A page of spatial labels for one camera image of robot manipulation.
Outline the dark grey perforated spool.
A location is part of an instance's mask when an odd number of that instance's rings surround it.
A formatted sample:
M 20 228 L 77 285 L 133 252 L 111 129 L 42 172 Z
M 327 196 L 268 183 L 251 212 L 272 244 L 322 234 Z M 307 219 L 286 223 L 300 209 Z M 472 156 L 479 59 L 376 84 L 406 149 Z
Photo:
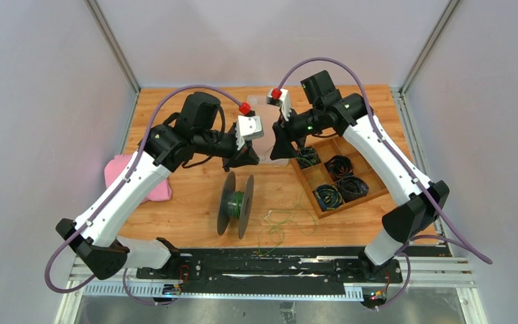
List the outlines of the dark grey perforated spool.
M 236 176 L 233 171 L 227 174 L 223 189 L 219 211 L 217 215 L 217 233 L 222 236 L 229 222 L 232 219 L 238 221 L 238 237 L 242 239 L 246 233 L 250 212 L 252 209 L 252 199 L 254 195 L 254 177 L 247 178 L 244 191 L 236 190 Z

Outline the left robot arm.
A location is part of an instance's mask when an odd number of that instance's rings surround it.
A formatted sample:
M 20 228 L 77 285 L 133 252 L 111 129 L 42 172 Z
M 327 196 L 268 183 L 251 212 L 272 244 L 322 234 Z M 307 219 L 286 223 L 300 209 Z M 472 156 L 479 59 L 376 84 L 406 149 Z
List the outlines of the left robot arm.
M 168 240 L 124 238 L 119 230 L 148 194 L 179 167 L 188 168 L 195 154 L 220 157 L 225 169 L 258 164 L 252 140 L 263 135 L 261 119 L 246 102 L 239 110 L 230 130 L 214 130 L 215 118 L 224 116 L 219 99 L 200 91 L 189 94 L 179 113 L 148 129 L 118 178 L 86 212 L 57 224 L 94 278 L 143 267 L 164 279 L 178 274 L 180 251 Z

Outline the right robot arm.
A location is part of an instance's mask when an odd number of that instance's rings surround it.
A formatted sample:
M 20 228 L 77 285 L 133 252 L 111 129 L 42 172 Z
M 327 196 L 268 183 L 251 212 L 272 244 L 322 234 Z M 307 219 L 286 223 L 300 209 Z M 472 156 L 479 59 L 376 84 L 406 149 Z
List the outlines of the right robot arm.
M 359 274 L 376 281 L 403 245 L 439 218 L 449 187 L 422 173 L 384 131 L 364 97 L 358 93 L 343 97 L 326 70 L 302 80 L 301 85 L 311 105 L 304 113 L 292 108 L 285 89 L 272 88 L 266 96 L 267 104 L 281 112 L 272 126 L 275 145 L 270 158 L 296 157 L 307 136 L 328 128 L 362 154 L 397 205 L 382 217 L 381 231 L 359 253 Z

